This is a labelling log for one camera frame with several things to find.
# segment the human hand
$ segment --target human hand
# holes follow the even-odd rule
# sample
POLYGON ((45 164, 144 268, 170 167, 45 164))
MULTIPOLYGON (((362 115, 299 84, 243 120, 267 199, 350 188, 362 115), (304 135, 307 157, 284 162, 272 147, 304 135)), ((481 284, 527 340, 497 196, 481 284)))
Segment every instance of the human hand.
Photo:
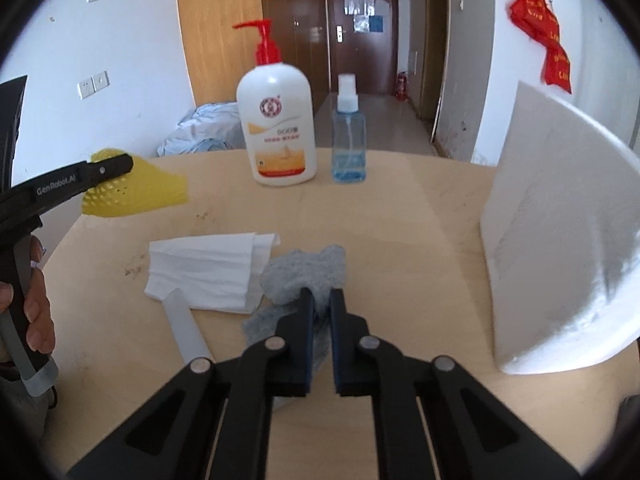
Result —
MULTIPOLYGON (((31 237, 31 259, 39 263, 43 251, 40 240, 31 237)), ((14 298, 14 288, 9 283, 0 282, 0 313, 4 312, 14 298)), ((56 345, 56 334, 51 319, 51 309, 47 299, 44 274, 37 267, 31 270, 31 283, 24 300, 24 314, 29 320, 27 344, 34 352, 50 354, 56 345)))

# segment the yellow sponge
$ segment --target yellow sponge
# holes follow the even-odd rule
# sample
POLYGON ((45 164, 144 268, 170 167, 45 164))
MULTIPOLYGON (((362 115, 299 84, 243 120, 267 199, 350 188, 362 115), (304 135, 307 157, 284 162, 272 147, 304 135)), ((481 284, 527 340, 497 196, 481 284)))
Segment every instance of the yellow sponge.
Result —
MULTIPOLYGON (((100 162, 123 153, 106 148, 92 155, 91 161, 100 162)), ((128 216, 189 201, 185 176, 160 170, 144 158, 132 158, 130 173, 99 184, 84 194, 82 212, 85 215, 128 216)))

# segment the white spray nozzle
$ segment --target white spray nozzle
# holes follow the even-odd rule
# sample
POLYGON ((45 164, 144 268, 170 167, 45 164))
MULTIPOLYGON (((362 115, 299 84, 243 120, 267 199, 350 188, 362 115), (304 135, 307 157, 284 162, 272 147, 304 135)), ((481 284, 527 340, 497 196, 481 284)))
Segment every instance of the white spray nozzle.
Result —
POLYGON ((338 111, 345 114, 353 114, 358 111, 358 94, 354 74, 340 74, 338 76, 338 111))

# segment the silver screw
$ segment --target silver screw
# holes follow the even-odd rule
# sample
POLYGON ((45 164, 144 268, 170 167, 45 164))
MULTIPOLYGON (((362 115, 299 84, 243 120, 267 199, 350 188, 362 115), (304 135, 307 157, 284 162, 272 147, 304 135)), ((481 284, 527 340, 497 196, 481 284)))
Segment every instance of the silver screw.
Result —
POLYGON ((267 347, 267 350, 282 350, 284 348, 284 345, 286 345, 287 342, 284 341, 283 338, 281 338, 280 336, 273 336, 267 339, 267 341, 264 342, 264 345, 267 347))
POLYGON ((441 372, 450 372, 453 368, 456 367, 455 361, 446 355, 441 355, 440 357, 436 357, 436 360, 433 362, 435 367, 441 372))
POLYGON ((366 335, 360 339, 360 346, 365 350, 375 350, 380 346, 380 339, 372 335, 366 335))
POLYGON ((198 357, 191 361, 189 368, 194 374, 203 374, 209 371, 211 368, 211 361, 205 359, 204 357, 198 357))

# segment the blue spray bottle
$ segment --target blue spray bottle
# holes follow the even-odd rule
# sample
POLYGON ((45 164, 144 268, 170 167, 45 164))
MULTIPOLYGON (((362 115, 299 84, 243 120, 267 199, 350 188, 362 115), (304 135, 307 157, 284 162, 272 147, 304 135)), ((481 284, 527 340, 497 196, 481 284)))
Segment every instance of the blue spray bottle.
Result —
POLYGON ((367 129, 358 111, 356 76, 338 76, 338 106, 334 112, 332 171, 341 184, 362 182, 367 176, 367 129))

